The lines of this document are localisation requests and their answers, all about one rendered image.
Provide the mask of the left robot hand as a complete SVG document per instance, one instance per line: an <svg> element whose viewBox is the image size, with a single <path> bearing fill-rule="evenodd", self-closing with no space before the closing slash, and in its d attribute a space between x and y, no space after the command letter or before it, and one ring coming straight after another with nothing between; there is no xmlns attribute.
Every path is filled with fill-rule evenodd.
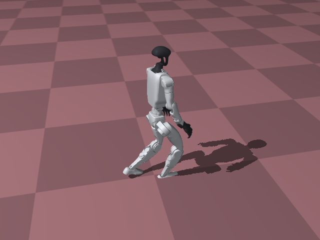
<svg viewBox="0 0 320 240"><path fill-rule="evenodd" d="M168 116L168 115L170 116L170 111L171 111L171 110L168 110L166 107L163 107L163 110L162 110L162 111L163 111L163 113L164 113L164 116L165 116L165 112L166 112L166 116Z"/></svg>

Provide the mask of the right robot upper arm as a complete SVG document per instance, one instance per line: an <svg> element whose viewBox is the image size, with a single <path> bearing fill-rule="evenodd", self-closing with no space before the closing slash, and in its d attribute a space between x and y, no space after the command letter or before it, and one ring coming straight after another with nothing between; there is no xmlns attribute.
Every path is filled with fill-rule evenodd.
<svg viewBox="0 0 320 240"><path fill-rule="evenodd" d="M165 107L168 110L173 111L172 105L175 102L175 101L173 101L173 99L174 99L174 91L173 91L174 81L171 77L164 75L164 76L161 76L161 85L164 88L164 94L165 94L165 100L166 100Z"/></svg>

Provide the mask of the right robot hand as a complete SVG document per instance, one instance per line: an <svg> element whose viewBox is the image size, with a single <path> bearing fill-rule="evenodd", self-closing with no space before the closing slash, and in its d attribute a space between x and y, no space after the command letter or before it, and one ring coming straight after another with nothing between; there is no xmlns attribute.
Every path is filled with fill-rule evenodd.
<svg viewBox="0 0 320 240"><path fill-rule="evenodd" d="M188 134L188 138L191 137L192 135L192 128L190 127L191 125L190 124L187 124L187 123L183 123L183 126L181 124L177 124L177 126L179 126L181 129L183 128L184 131Z"/></svg>

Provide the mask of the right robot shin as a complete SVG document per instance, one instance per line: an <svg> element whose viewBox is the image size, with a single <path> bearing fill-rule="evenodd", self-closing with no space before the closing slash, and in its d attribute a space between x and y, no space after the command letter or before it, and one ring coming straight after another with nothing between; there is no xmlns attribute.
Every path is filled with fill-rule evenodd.
<svg viewBox="0 0 320 240"><path fill-rule="evenodd" d="M171 169L176 166L176 164L181 159L183 153L184 151L177 149L173 152L173 154L171 152L168 154L167 159L165 161L165 166L161 172L162 177L166 177L167 174L171 171Z"/></svg>

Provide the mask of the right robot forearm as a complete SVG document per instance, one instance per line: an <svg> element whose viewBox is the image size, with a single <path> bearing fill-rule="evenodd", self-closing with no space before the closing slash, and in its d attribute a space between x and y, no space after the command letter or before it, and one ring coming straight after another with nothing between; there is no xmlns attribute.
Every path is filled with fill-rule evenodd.
<svg viewBox="0 0 320 240"><path fill-rule="evenodd" d="M170 111L170 114L171 114L171 116L173 117L174 122L176 123L176 125L177 125L177 124L181 124L181 125L183 126L184 121L182 120L182 118L181 118L181 116L180 116L180 114L179 114L179 110L178 110L178 106L177 106L177 103L176 103L176 102L174 102L174 103L172 104L172 109L173 109L173 110ZM178 125L177 125L177 126L178 126Z"/></svg>

